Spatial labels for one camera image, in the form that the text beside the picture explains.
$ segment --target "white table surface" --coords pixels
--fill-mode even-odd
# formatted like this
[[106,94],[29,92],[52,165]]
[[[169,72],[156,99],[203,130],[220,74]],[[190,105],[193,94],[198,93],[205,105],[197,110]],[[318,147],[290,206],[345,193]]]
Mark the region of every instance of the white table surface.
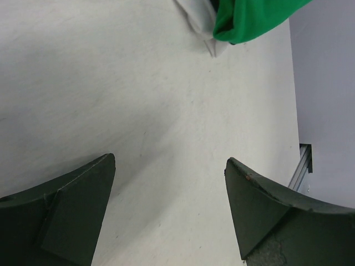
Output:
[[288,22],[212,59],[171,1],[0,3],[0,196],[112,152],[93,266],[242,265],[224,168],[299,160]]

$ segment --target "white cloth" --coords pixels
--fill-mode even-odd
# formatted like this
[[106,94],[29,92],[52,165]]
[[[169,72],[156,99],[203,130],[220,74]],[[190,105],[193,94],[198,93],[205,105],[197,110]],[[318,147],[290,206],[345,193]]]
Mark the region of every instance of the white cloth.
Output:
[[187,19],[198,37],[202,39],[212,57],[221,55],[230,45],[213,38],[216,12],[210,0],[176,0],[187,14]]

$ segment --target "wall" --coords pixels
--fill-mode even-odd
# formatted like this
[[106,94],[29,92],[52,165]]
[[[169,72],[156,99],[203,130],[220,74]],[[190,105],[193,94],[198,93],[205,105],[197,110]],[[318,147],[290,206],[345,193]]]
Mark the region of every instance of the wall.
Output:
[[298,129],[309,195],[355,207],[355,1],[314,0],[291,19]]

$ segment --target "fabric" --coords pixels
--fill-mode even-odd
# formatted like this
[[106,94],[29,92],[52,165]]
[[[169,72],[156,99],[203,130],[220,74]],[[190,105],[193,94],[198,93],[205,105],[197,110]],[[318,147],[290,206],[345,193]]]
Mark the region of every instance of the fabric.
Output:
[[248,42],[278,26],[310,1],[219,0],[213,35],[224,42]]
[[176,0],[187,14],[187,20],[197,36],[203,40],[212,57],[221,55],[230,45],[214,39],[216,11],[210,0]]

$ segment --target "green cloth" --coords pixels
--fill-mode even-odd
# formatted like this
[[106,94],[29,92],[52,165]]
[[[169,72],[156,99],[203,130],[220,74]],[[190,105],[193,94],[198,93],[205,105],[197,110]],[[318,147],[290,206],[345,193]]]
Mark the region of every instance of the green cloth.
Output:
[[214,38],[243,43],[280,25],[311,0],[220,0]]

